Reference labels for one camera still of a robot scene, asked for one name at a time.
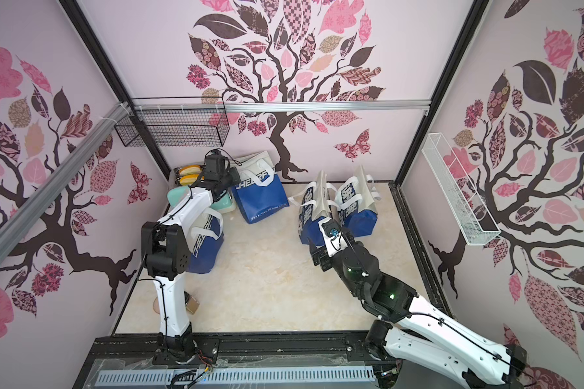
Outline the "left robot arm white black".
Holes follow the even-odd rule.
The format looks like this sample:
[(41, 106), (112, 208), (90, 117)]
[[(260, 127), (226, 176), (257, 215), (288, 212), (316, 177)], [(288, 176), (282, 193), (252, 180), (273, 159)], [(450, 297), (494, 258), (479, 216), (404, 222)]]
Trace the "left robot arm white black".
[(196, 355), (184, 278), (190, 262), (198, 257), (194, 252), (196, 243), (222, 240), (222, 214), (212, 205), (240, 182), (231, 161), (220, 148), (208, 151), (188, 193), (167, 215), (146, 222), (141, 228), (142, 262), (149, 280), (157, 287), (161, 317), (158, 347), (164, 357), (180, 363), (187, 363)]

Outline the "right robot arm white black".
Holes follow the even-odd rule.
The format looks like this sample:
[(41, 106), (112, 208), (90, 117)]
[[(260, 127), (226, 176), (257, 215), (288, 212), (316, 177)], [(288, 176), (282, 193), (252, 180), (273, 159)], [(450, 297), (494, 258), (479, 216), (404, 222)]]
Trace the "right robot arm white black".
[(311, 244), (313, 263), (334, 270), (376, 320), (364, 348), (376, 360), (402, 359), (465, 388), (521, 388), (527, 352), (488, 340), (433, 306), (414, 288), (382, 272), (379, 260), (335, 220), (320, 223), (324, 244)]

